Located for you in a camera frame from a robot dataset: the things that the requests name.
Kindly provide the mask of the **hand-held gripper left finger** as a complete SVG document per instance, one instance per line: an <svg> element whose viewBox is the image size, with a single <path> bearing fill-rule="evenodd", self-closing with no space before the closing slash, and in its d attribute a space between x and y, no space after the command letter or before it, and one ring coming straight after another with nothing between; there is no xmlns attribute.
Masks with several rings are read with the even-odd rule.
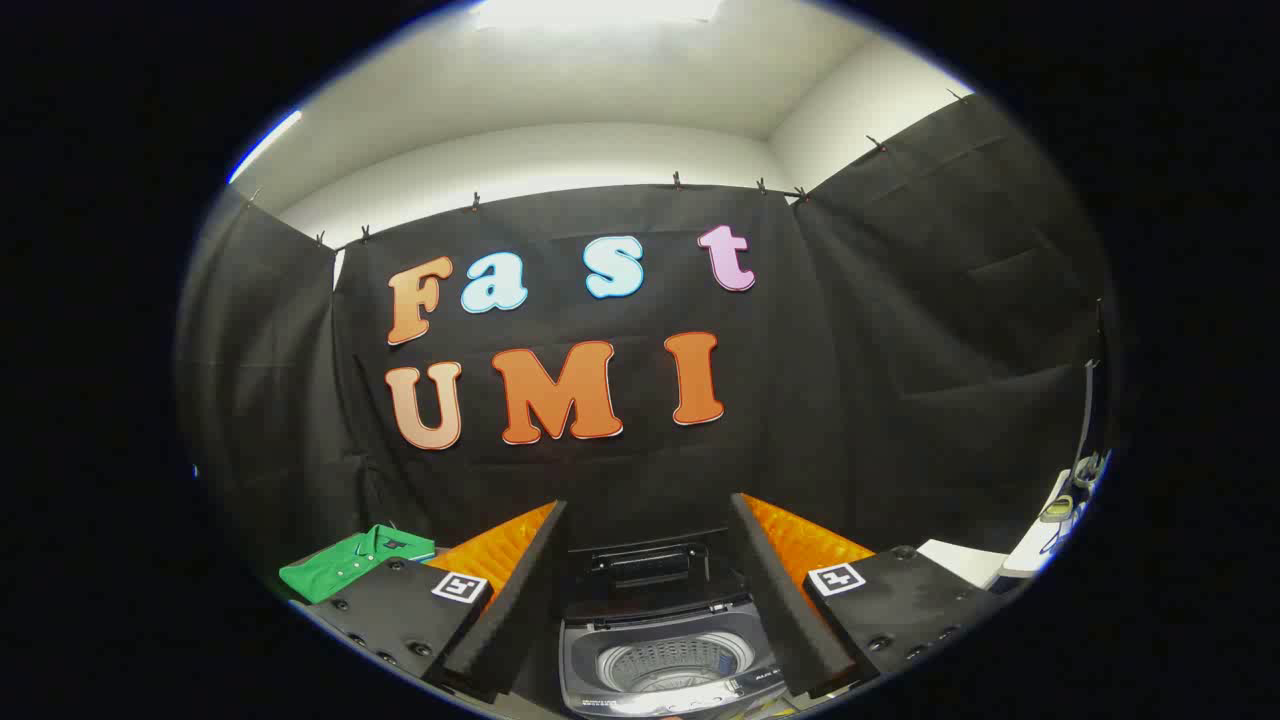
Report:
<svg viewBox="0 0 1280 720"><path fill-rule="evenodd" d="M568 505L545 503L430 562L365 556L351 583L297 611L376 665L447 700L512 691L553 625Z"/></svg>

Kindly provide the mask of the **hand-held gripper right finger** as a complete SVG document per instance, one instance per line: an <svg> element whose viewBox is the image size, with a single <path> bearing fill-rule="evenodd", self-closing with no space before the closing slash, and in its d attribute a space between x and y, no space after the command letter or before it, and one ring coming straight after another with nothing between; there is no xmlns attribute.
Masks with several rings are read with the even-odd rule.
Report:
<svg viewBox="0 0 1280 720"><path fill-rule="evenodd" d="M1007 600L911 546L872 552L745 493L730 547L790 692L819 697L902 674Z"/></svg>

